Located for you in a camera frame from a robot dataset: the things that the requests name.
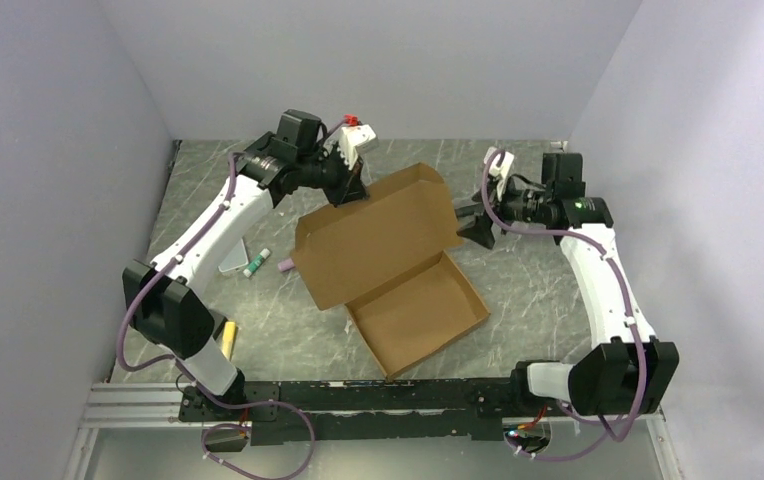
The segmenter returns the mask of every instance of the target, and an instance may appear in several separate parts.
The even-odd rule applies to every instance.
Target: open cardboard box
[[[444,251],[461,245],[450,191],[425,164],[368,187],[370,198],[297,223],[294,264],[321,310],[345,304],[388,380],[488,318]]]

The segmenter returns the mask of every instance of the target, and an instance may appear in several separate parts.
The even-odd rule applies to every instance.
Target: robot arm
[[[354,117],[345,123],[318,140],[318,132],[325,132],[319,118],[285,112],[275,134],[268,132],[244,152],[232,154],[234,179],[226,180],[211,205],[173,245],[149,265],[135,260],[123,272],[127,306],[161,275],[137,305],[131,326],[172,352],[198,382],[226,403],[245,401],[244,375],[221,353],[213,337],[217,315],[200,296],[249,228],[297,188],[321,189],[335,206],[367,198],[361,155],[378,141],[373,130]],[[215,220],[214,212],[221,209]],[[184,256],[179,255],[191,242]]]
[[[489,150],[486,163],[489,158],[496,158],[492,153]],[[502,168],[491,165],[489,170],[489,187],[496,189],[492,208],[501,220],[507,224],[538,223],[549,230],[574,232],[594,240],[606,252],[601,254],[578,235],[555,237],[579,284],[591,330],[591,352],[576,364],[518,362],[511,375],[516,396],[521,401],[555,398],[572,404],[582,415],[626,414],[630,412],[639,381],[638,357],[644,355],[648,368],[639,413],[655,411],[679,363],[679,354],[673,343],[656,338],[628,285],[632,316],[626,315],[626,302],[615,272],[606,261],[612,260],[626,278],[615,244],[612,217],[603,199],[585,196],[582,156],[545,153],[541,183],[524,179],[527,185],[523,189],[509,181],[513,160],[512,155],[506,154]],[[494,245],[493,224],[482,209],[459,234],[490,249]],[[631,323],[641,337],[642,352],[636,349]]]

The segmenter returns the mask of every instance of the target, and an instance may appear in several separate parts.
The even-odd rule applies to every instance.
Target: white plastic piece
[[[526,367],[529,391],[539,397],[556,398],[570,403],[568,375],[573,365],[567,363],[532,363]]]
[[[581,233],[608,250],[613,250],[611,259],[617,264],[624,279],[626,278],[617,253],[614,230],[603,224],[586,223],[581,228],[571,228],[570,231]],[[601,258],[600,253],[593,246],[583,240],[564,237],[560,245],[579,284],[579,291],[588,314],[588,325],[591,328],[591,348],[610,343],[615,337],[619,337],[624,343],[634,343],[629,324],[626,323],[627,312],[620,287],[608,262]],[[650,337],[655,336],[656,332],[638,308],[628,283],[627,288],[632,304],[630,313],[638,326],[641,341],[649,342]]]
[[[562,152],[567,152],[568,150],[568,141],[567,140],[553,140],[550,142],[550,148],[553,150],[561,150]]]
[[[211,218],[215,210],[222,208],[223,197],[228,188],[229,181],[226,180],[223,189],[211,205],[203,210],[193,225],[176,241],[176,244],[153,258],[156,269],[167,265],[167,262],[179,251],[180,245],[186,244]],[[231,203],[232,208],[223,212],[208,233],[187,253],[184,262],[167,273],[170,278],[184,277],[188,288],[200,297],[205,293],[205,287],[214,276],[217,266],[238,244],[238,239],[242,238],[253,224],[273,210],[270,193],[258,188],[255,180],[243,175],[237,177],[235,194]]]
[[[179,361],[202,386],[215,395],[226,393],[238,376],[238,369],[223,356],[220,345],[217,345],[213,337],[209,337],[202,350]]]
[[[485,158],[482,159],[482,164],[485,165],[488,163],[488,159],[490,159],[491,155],[496,151],[497,147],[489,147],[488,152],[485,153]],[[498,166],[499,163],[500,157],[498,156],[491,163],[491,168],[488,169],[488,175],[499,180],[497,182],[497,199],[502,200],[503,193],[506,191],[506,183],[509,181],[509,173],[512,170],[512,163],[514,163],[514,154],[506,152],[506,155],[503,157],[503,164]]]
[[[241,241],[229,250],[229,253],[226,254],[226,258],[224,258],[223,261],[220,262],[220,265],[217,266],[217,270],[221,274],[230,277],[238,273],[240,269],[246,267],[248,264],[249,255],[247,255],[247,246],[244,244],[244,239],[241,238]]]
[[[376,132],[370,125],[341,127],[338,132],[338,148],[344,155],[344,163],[352,170],[358,159],[367,152],[379,146]]]

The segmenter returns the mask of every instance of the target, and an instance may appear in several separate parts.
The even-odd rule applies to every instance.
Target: yellow marker
[[[235,348],[235,334],[238,332],[238,326],[235,322],[226,322],[223,326],[223,343],[220,345],[220,351],[227,359],[232,359],[232,350]]]

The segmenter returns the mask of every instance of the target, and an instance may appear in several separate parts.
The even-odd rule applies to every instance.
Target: red wire
[[[529,423],[520,424],[520,425],[518,425],[517,428],[519,428],[521,430],[529,430],[530,428],[532,428],[535,425],[537,425],[538,422],[540,422],[541,419],[544,418],[544,415],[546,415],[546,414],[547,414],[547,405],[544,405],[543,407],[541,407],[541,410],[538,411],[538,415],[535,417],[534,420],[532,420]]]
[[[249,408],[244,409],[244,413],[241,414],[241,420],[238,422],[241,426],[244,425],[244,422],[247,421],[247,418],[249,417]],[[246,437],[246,432],[241,431],[241,436]]]

